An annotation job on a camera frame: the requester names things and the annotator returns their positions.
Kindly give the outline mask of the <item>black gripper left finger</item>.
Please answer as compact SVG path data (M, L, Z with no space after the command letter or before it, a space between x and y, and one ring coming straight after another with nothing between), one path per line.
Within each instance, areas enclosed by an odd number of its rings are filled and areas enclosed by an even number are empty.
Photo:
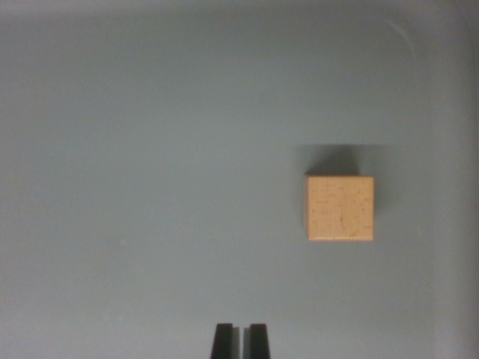
M211 359L240 358L240 330L232 323L219 323L216 326Z

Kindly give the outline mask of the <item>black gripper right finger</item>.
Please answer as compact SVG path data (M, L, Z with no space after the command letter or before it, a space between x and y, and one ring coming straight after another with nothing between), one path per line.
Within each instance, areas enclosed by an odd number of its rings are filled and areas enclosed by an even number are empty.
M266 324L254 323L244 329L242 357L244 359L271 358Z

